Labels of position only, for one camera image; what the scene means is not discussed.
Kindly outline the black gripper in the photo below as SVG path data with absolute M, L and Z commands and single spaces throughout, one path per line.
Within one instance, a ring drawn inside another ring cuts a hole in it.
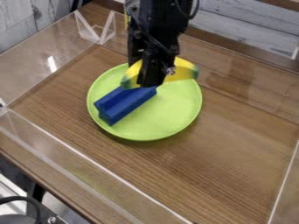
M 193 0 L 125 0 L 126 60 L 132 66 L 142 57 L 136 81 L 142 88 L 160 86 L 175 74 L 177 38 L 195 17 L 192 5 Z

